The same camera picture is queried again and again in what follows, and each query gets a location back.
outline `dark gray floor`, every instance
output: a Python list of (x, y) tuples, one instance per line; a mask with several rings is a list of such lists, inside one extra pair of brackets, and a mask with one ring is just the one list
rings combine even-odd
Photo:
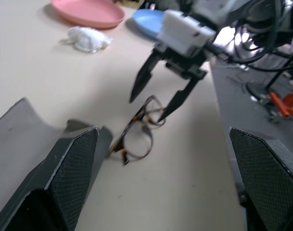
[[(268, 134), (279, 139), (293, 153), (293, 121), (283, 120), (278, 124), (269, 122), (269, 115), (265, 108), (252, 101), (244, 85), (241, 84), (252, 81), (268, 83), (274, 74), (254, 70), (244, 72), (240, 69), (224, 68), (224, 66), (225, 64), (217, 61), (212, 72), (231, 159), (235, 158), (235, 154), (229, 140), (230, 127)], [(281, 76), (273, 87), (284, 96), (293, 89), (288, 82), (288, 79)]]

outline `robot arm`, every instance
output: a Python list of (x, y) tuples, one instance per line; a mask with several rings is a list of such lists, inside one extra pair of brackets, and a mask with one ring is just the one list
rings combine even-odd
[[(229, 61), (237, 62), (232, 56), (212, 44), (223, 27), (237, 20), (241, 19), (247, 27), (255, 30), (255, 33), (269, 33), (267, 47), (257, 55), (262, 57), (274, 45), (279, 26), (282, 28), (290, 26), (290, 23), (285, 22), (290, 22), (291, 17), (286, 11), (288, 6), (282, 7), (283, 1), (198, 0), (191, 5), (186, 3), (186, 7), (181, 6), (181, 9), (190, 9), (187, 13), (165, 11), (163, 26), (157, 36), (158, 42), (137, 74), (130, 102), (133, 102), (147, 85), (156, 64), (163, 60), (168, 69), (181, 78), (189, 80), (189, 83), (185, 89), (179, 90), (174, 95), (159, 121), (178, 109), (198, 81), (206, 75), (200, 67), (213, 54), (224, 54)], [(259, 58), (247, 59), (246, 62), (239, 60), (238, 63), (255, 62)]]

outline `tortoiseshell eyeglass frame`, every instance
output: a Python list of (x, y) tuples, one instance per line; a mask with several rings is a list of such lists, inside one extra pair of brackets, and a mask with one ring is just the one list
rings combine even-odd
[[(159, 105), (160, 108), (155, 109), (153, 111), (147, 111), (147, 105), (149, 105), (152, 101), (155, 101)], [(129, 163), (128, 156), (131, 156), (135, 160), (141, 160), (141, 159), (145, 158), (151, 152), (151, 150), (153, 148), (153, 133), (151, 131), (152, 129), (148, 126), (148, 124), (154, 126), (154, 128), (159, 128), (166, 123), (165, 119), (163, 121), (161, 121), (160, 123), (158, 123), (157, 121), (154, 121), (151, 118), (150, 113), (154, 113), (154, 112), (161, 112), (162, 113), (163, 111), (164, 111), (164, 108), (163, 108), (162, 104), (159, 102), (159, 100), (154, 95), (150, 96), (145, 101), (144, 105), (139, 109), (139, 111), (133, 116), (131, 121), (127, 124), (127, 126), (125, 127), (120, 138), (118, 138), (117, 141), (111, 146), (111, 148), (109, 149), (109, 156), (113, 152), (121, 151), (124, 165)], [(142, 123), (142, 131), (147, 136), (149, 136), (151, 139), (151, 146), (149, 147), (147, 153), (143, 156), (134, 155), (133, 153), (129, 152), (125, 148), (125, 145), (124, 145), (124, 138), (125, 138), (126, 134), (130, 130), (130, 128), (134, 125), (134, 123), (137, 121)]]

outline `white crumpled tissue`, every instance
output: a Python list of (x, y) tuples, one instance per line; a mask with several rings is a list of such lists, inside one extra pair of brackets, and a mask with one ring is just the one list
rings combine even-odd
[(95, 53), (105, 49), (112, 42), (112, 38), (90, 27), (74, 26), (68, 31), (66, 44), (73, 44), (75, 48), (87, 53)]

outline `table surface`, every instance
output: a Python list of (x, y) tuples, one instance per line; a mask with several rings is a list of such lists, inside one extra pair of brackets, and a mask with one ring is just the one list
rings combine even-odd
[[(115, 137), (155, 94), (166, 105), (186, 85), (160, 63), (135, 100), (135, 75), (153, 41), (126, 19), (105, 33), (114, 40), (96, 54), (60, 41), (72, 24), (46, 0), (0, 0), (0, 117), (27, 97), (48, 123), (70, 118), (107, 125)], [(136, 163), (106, 160), (82, 209), (77, 231), (241, 231), (237, 193), (209, 64), (187, 101), (153, 132), (151, 154)]]

